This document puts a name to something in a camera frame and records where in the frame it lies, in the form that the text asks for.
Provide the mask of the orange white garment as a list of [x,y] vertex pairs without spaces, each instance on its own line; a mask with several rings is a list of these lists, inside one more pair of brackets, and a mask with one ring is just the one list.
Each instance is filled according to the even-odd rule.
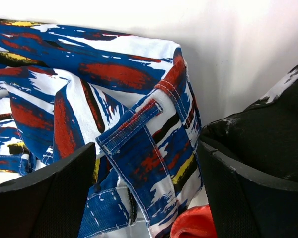
[[217,238],[209,205],[183,212],[172,225],[171,238]]

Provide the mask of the black white patterned trousers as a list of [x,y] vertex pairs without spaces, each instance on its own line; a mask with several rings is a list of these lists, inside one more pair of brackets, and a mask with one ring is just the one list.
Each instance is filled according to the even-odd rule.
[[298,182],[298,65],[243,111],[204,126],[200,138],[248,166]]

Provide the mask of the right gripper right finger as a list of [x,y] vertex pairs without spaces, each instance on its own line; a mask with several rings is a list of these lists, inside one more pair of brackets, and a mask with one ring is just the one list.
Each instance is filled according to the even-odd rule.
[[227,156],[200,141],[198,157],[220,238],[298,238],[298,183]]

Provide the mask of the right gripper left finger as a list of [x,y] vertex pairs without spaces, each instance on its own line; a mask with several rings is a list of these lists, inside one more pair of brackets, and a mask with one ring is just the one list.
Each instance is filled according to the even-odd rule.
[[95,144],[0,184],[0,238],[76,238],[92,186]]

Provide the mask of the blue white red patterned trousers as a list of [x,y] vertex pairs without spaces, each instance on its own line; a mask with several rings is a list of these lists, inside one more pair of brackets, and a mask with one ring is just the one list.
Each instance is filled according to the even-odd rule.
[[168,238],[203,186],[179,44],[0,19],[0,184],[93,142],[78,236]]

